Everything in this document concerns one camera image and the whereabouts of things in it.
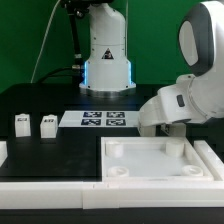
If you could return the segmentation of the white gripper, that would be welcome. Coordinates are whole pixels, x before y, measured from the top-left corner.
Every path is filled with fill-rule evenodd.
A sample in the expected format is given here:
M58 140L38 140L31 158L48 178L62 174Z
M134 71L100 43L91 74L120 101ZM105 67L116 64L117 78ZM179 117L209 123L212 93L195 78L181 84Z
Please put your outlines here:
M186 125L176 122L197 123L200 121L200 113L194 108L189 98L188 87L188 83L178 83L160 88L157 95L140 108L139 133L141 137L155 137L155 125L160 124L163 124L161 130L170 137L186 136Z

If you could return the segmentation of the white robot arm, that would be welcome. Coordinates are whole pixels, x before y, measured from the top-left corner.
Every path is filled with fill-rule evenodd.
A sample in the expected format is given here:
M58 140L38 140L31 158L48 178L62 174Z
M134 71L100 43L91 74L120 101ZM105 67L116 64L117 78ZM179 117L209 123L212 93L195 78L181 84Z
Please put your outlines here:
M109 6L112 1L61 0L75 16L90 15L91 54L79 88L97 97L117 97L136 88L125 54L126 22ZM178 42L190 73L159 89L141 107L142 136L153 136L157 125L224 117L224 3L206 1L192 7L182 20Z

